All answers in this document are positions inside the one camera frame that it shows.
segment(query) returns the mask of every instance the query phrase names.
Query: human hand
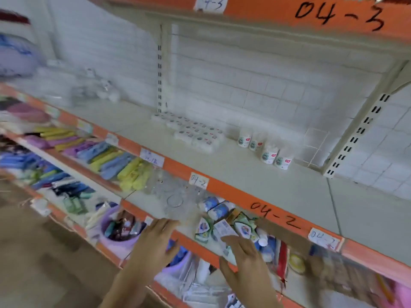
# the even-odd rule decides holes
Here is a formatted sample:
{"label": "human hand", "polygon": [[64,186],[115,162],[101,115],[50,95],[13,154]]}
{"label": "human hand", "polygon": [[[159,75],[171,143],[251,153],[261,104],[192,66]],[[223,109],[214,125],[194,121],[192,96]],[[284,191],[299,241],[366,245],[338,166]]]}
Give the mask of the human hand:
{"label": "human hand", "polygon": [[220,270],[239,301],[247,308],[280,307],[268,267],[251,240],[227,236],[222,241],[231,246],[238,272],[234,273],[223,257]]}
{"label": "human hand", "polygon": [[138,238],[122,274],[141,286],[149,285],[180,249],[176,241],[172,248],[166,250],[170,236],[179,224],[179,221],[166,218],[153,220]]}

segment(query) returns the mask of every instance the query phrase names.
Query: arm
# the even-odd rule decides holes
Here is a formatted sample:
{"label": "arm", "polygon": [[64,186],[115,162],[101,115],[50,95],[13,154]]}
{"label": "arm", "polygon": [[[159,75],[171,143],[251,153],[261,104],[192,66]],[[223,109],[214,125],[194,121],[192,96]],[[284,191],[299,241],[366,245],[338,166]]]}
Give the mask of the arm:
{"label": "arm", "polygon": [[166,251],[178,221],[155,219],[141,233],[126,267],[116,276],[100,308],[136,308],[146,297],[146,286],[177,255],[178,242]]}
{"label": "arm", "polygon": [[273,288],[267,264],[251,240],[236,236],[223,237],[231,246],[238,272],[220,257],[220,270],[228,285],[246,308],[280,308],[277,292]]}

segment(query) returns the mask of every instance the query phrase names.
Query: hand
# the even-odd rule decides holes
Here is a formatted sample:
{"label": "hand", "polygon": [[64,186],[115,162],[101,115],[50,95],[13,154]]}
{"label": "hand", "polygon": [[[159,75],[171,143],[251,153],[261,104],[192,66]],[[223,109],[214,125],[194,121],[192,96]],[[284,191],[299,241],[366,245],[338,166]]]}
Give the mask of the hand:
{"label": "hand", "polygon": [[223,257],[220,270],[239,301],[246,308],[280,307],[268,267],[251,240],[227,236],[222,241],[231,246],[238,272],[234,273]]}
{"label": "hand", "polygon": [[149,285],[180,249],[176,241],[174,246],[166,251],[170,236],[179,224],[179,221],[166,218],[153,220],[138,238],[122,273],[133,277],[141,286]]}

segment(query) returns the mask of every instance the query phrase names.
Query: tile floor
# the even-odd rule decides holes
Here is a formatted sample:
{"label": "tile floor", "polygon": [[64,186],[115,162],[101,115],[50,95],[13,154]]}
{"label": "tile floor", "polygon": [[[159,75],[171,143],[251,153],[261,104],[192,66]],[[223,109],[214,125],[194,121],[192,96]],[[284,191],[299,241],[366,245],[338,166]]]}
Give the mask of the tile floor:
{"label": "tile floor", "polygon": [[[77,234],[18,205],[28,197],[0,178],[0,307],[97,308],[119,269]],[[152,304],[147,297],[144,306]]]}

